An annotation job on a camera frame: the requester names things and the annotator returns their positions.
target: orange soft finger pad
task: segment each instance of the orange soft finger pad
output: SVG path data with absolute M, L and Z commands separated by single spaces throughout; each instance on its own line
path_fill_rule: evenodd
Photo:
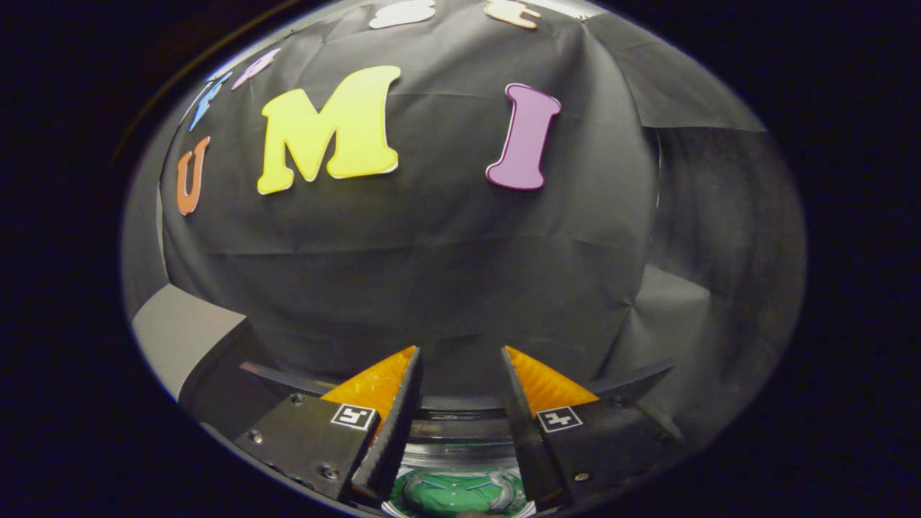
M 563 374 L 519 350 L 509 346 L 506 349 L 533 416 L 542 410 L 598 401 L 595 394 Z
M 384 424 L 391 412 L 393 400 L 400 390 L 409 359 L 415 352 L 415 346 L 389 356 L 378 363 L 364 369 L 349 380 L 346 380 L 330 392 L 322 400 L 334 403 L 367 406 L 380 413 L 380 426 Z

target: letter i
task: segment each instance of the letter i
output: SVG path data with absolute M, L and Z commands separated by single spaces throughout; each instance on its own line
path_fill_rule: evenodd
M 508 125 L 506 146 L 502 158 L 486 168 L 490 182 L 520 191 L 543 186 L 541 154 L 550 130 L 550 119 L 560 112 L 560 101 L 518 83 L 506 87 L 506 95 L 514 104 Z

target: black cloth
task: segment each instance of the black cloth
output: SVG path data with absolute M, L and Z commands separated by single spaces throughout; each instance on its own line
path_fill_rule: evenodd
M 412 344 L 437 395 L 496 394 L 506 343 L 580 383 L 675 358 L 650 398 L 708 441 L 760 389 L 799 310 L 805 238 L 787 168 L 684 53 L 614 15 L 534 8 L 535 30 L 475 2 L 373 30 L 376 8 L 360 6 L 235 66 L 165 160 L 170 281 L 248 315 L 285 370 L 333 381 Z M 335 180 L 332 141 L 316 181 L 289 160 L 294 185 L 259 194 L 262 106 L 303 88 L 319 109 L 376 65 L 401 69 L 386 104 L 399 168 Z M 505 143 L 509 83 L 562 104 L 534 192 L 484 175 Z M 201 199 L 184 217 L 176 163 L 206 135 Z

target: letter m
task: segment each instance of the letter m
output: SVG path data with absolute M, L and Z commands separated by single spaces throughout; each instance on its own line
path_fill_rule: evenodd
M 256 184 L 259 192 L 277 193 L 294 183 L 294 172 L 285 165 L 286 147 L 304 180 L 313 182 L 333 133 L 336 150 L 326 166 L 333 178 L 396 169 L 397 152 L 387 146 L 384 104 L 388 86 L 399 76 L 396 66 L 354 72 L 343 79 L 319 113 L 300 88 L 266 103 L 262 108 L 268 119 L 265 154 Z

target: pink letter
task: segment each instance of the pink letter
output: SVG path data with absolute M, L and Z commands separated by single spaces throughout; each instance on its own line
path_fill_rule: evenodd
M 256 61 L 252 62 L 252 65 L 247 66 L 246 70 L 243 71 L 243 75 L 240 76 L 239 79 L 237 79 L 237 82 L 234 83 L 232 87 L 230 87 L 230 91 L 237 89 L 237 87 L 242 85 L 244 81 L 262 72 L 262 70 L 266 66 L 272 63 L 272 60 L 275 58 L 275 55 L 280 50 L 281 49 L 275 49 L 269 52 L 268 54 L 264 55 L 263 57 L 257 59 Z
M 506 147 L 502 158 L 486 168 L 486 178 L 509 189 L 540 189 L 543 143 L 550 129 L 550 118 L 560 112 L 560 101 L 518 83 L 508 85 L 506 95 L 514 104 Z

